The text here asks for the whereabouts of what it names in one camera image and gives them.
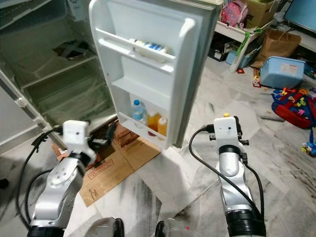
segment marble floor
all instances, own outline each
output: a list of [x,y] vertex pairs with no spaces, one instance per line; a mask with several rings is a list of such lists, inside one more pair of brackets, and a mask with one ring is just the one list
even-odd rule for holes
[[[271,111],[271,90],[252,86],[251,68],[246,68],[242,75],[231,74],[228,68],[225,62],[207,59],[183,147],[162,151],[89,207],[77,195],[65,237],[82,237],[95,220],[110,216],[123,219],[127,237],[150,237],[158,221],[171,217],[189,226],[194,237],[227,237],[218,179],[188,150],[191,135],[224,112],[239,117],[243,138],[250,141],[246,152],[249,165],[263,183],[268,236],[316,236],[316,159],[300,150],[302,143],[309,140],[309,132],[281,120]],[[30,143],[31,140],[0,155],[0,178],[11,181],[8,189],[0,190],[2,237],[27,233],[16,216],[13,190]],[[50,141],[42,144],[32,158],[26,181],[35,172],[55,165],[50,145]],[[193,147],[201,158],[215,166],[215,145],[207,134],[201,134]],[[248,170],[246,177],[259,203],[255,177]],[[38,180],[32,190],[32,204],[43,182],[44,178]]]

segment plastic bottle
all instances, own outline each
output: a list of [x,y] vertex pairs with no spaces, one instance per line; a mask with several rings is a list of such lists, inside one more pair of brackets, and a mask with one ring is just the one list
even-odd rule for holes
[[[165,47],[165,46],[163,46],[161,44],[156,44],[156,43],[152,43],[152,42],[143,42],[143,41],[140,41],[138,39],[130,39],[130,41],[132,41],[133,43],[135,43],[135,44],[137,44],[139,46],[151,48],[151,49],[157,50],[157,51],[159,51],[161,53],[168,53],[168,51],[169,51],[167,47]],[[165,60],[157,58],[154,55],[149,54],[148,51],[145,50],[145,49],[134,48],[134,51],[139,53],[142,56],[154,59],[154,60],[156,60],[156,61],[158,61],[160,63],[164,63],[165,62]]]
[[140,105],[139,100],[134,100],[133,105],[133,117],[139,123],[146,125],[146,118],[144,116],[144,108]]
[[[149,114],[148,114],[148,117],[147,117],[147,126],[149,128],[151,128],[153,131],[157,132],[159,118],[161,118],[161,117],[160,117],[160,115],[158,113],[150,111]],[[148,132],[148,134],[150,136],[156,136],[156,135],[154,135],[151,132]]]
[[167,136],[167,119],[166,118],[160,118],[158,121],[158,133],[160,133],[163,136]]

